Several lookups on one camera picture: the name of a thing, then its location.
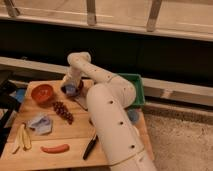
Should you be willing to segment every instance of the red bowl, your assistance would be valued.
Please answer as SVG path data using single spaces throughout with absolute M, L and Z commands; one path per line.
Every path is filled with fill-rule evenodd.
M 36 103 L 42 104 L 53 96 L 53 87 L 49 84 L 41 84 L 35 87 L 31 92 L 31 97 Z

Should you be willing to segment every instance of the black wall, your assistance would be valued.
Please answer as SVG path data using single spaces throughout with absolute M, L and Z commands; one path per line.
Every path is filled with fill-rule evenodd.
M 0 20 L 1 56 L 68 65 L 78 51 L 114 72 L 213 86 L 212 42 Z

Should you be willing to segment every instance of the sausage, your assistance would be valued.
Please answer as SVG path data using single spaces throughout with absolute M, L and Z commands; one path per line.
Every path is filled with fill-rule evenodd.
M 68 144 L 62 144 L 56 147 L 41 147 L 41 150 L 45 153 L 63 153 L 65 151 L 68 151 L 70 149 L 70 146 Z

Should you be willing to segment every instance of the floor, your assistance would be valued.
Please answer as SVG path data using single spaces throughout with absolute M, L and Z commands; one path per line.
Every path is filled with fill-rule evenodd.
M 213 170 L 213 125 L 152 114 L 145 119 L 159 171 Z

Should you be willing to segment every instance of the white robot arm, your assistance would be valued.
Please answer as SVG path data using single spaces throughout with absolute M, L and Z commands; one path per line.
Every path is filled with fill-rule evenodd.
M 87 52 L 72 53 L 72 66 L 62 86 L 77 88 L 85 73 L 97 84 L 87 93 L 87 107 L 112 171 L 156 171 L 124 110 L 136 97 L 135 88 L 119 75 L 90 63 Z

